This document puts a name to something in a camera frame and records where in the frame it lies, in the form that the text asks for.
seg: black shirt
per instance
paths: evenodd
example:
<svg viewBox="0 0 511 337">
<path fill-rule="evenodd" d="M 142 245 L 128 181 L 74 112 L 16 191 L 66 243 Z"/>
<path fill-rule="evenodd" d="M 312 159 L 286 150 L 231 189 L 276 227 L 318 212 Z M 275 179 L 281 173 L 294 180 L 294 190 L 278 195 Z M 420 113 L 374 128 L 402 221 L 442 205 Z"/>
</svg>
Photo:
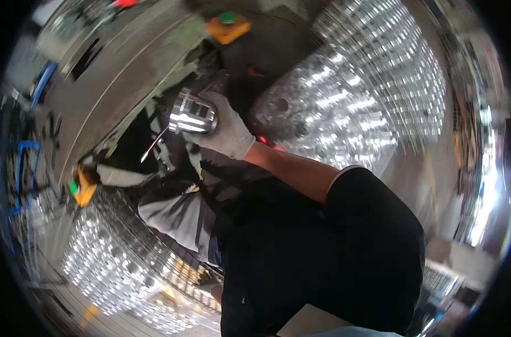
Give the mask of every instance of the black shirt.
<svg viewBox="0 0 511 337">
<path fill-rule="evenodd" d="M 225 206 L 222 336 L 275 334 L 306 303 L 405 334 L 422 282 L 424 232 L 371 172 L 353 168 L 324 205 L 276 178 Z"/>
</svg>

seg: gloved hand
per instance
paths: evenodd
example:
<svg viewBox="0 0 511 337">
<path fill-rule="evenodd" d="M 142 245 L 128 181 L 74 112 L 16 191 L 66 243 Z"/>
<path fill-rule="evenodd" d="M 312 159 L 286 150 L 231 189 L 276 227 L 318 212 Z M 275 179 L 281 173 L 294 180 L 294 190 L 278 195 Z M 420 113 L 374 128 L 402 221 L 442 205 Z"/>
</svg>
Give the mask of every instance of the gloved hand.
<svg viewBox="0 0 511 337">
<path fill-rule="evenodd" d="M 216 105 L 218 125 L 214 131 L 208 134 L 184 132 L 184 138 L 229 158 L 243 160 L 256 138 L 248 131 L 239 114 L 231 108 L 229 101 L 223 95 L 206 91 L 199 96 Z"/>
</svg>

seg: red cap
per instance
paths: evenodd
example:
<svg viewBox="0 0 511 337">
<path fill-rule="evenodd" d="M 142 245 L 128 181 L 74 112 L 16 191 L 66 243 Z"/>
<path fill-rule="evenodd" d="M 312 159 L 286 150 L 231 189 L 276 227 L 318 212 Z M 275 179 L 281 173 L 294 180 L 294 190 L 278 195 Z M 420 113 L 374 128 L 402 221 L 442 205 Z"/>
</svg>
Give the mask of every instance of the red cap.
<svg viewBox="0 0 511 337">
<path fill-rule="evenodd" d="M 138 0 L 115 0 L 113 4 L 115 7 L 132 7 L 137 4 Z"/>
</svg>

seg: green button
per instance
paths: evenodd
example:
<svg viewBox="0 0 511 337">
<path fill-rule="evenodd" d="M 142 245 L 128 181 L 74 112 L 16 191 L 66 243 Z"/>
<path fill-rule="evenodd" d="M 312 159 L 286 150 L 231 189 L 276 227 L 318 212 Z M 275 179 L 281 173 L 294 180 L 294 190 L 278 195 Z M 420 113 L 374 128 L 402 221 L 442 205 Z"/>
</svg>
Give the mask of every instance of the green button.
<svg viewBox="0 0 511 337">
<path fill-rule="evenodd" d="M 75 182 L 74 180 L 72 180 L 70 182 L 70 193 L 72 193 L 73 196 L 76 196 L 77 194 L 77 182 Z"/>
<path fill-rule="evenodd" d="M 237 17 L 235 16 L 235 13 L 233 12 L 225 12 L 218 16 L 218 19 L 220 22 L 224 25 L 232 25 L 237 21 Z"/>
</svg>

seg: metal rod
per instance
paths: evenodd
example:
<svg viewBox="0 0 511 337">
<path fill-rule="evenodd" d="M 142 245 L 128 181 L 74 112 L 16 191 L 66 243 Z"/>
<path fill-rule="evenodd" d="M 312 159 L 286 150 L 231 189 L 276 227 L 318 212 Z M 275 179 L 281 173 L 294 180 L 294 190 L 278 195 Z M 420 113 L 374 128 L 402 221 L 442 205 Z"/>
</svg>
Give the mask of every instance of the metal rod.
<svg viewBox="0 0 511 337">
<path fill-rule="evenodd" d="M 154 139 L 154 142 L 152 142 L 151 146 L 147 149 L 147 151 L 145 151 L 143 153 L 143 155 L 141 156 L 141 160 L 140 160 L 140 163 L 143 163 L 143 161 L 147 158 L 147 156 L 149 155 L 149 153 L 151 152 L 152 148 L 154 146 L 156 146 L 156 144 L 158 143 L 158 141 L 162 138 L 162 136 L 164 135 L 164 132 L 166 132 L 169 128 L 169 125 L 165 127 L 164 130 L 162 130 L 162 132 L 160 132 L 160 134 L 158 136 L 156 136 L 156 138 Z"/>
</svg>

